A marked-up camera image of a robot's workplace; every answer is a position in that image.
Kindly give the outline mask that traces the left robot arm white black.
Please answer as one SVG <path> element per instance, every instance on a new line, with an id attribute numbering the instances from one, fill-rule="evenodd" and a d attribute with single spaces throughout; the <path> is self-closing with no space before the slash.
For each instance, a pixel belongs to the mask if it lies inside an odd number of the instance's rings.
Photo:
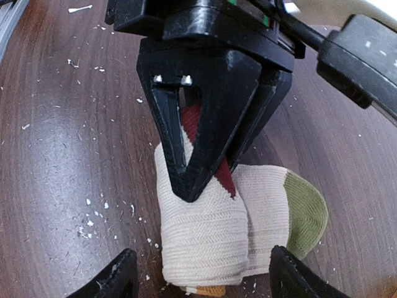
<path id="1" fill-rule="evenodd" d="M 307 47 L 330 85 L 396 120 L 395 1 L 109 1 L 105 22 L 141 36 L 136 70 L 186 202 L 235 169 Z"/>

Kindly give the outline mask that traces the cream striped knitted sock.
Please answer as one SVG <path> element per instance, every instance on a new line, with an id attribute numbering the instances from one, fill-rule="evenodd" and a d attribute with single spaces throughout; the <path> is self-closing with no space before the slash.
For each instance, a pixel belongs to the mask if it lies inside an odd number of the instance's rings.
<path id="1" fill-rule="evenodd" d="M 195 202 L 171 187 L 163 148 L 154 151 L 164 280 L 221 297 L 245 277 L 267 274 L 270 252 L 284 246 L 303 259 L 323 236 L 328 208 L 307 180 L 281 166 L 222 161 Z"/>

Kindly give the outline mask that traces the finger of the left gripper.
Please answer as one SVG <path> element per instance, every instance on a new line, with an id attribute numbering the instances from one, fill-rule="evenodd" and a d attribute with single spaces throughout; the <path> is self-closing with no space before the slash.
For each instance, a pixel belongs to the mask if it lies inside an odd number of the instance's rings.
<path id="1" fill-rule="evenodd" d="M 228 148 L 228 164 L 234 170 L 283 101 L 292 85 L 292 74 L 283 70 L 262 71 L 259 85 Z"/>

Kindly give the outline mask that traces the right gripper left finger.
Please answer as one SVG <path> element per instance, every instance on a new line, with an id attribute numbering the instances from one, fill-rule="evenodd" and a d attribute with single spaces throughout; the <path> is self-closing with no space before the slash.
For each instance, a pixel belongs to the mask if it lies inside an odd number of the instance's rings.
<path id="1" fill-rule="evenodd" d="M 126 248 L 87 284 L 67 298 L 137 298 L 138 288 L 137 253 Z"/>

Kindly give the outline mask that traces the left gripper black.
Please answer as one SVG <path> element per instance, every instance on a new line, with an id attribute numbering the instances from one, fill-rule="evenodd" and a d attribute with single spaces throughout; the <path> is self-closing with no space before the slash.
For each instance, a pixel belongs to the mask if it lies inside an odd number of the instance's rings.
<path id="1" fill-rule="evenodd" d="M 150 37 L 140 42 L 136 70 L 163 144 L 172 190 L 188 203 L 199 198 L 225 158 L 259 85 L 257 61 L 291 72 L 294 61 L 305 57 L 305 44 L 256 4 L 107 3 L 106 24 Z"/>

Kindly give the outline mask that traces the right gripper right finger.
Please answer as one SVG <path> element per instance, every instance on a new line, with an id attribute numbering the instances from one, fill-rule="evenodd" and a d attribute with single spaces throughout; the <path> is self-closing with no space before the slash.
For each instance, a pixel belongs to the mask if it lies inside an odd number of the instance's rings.
<path id="1" fill-rule="evenodd" d="M 269 274 L 272 297 L 349 298 L 323 281 L 283 246 L 273 247 Z"/>

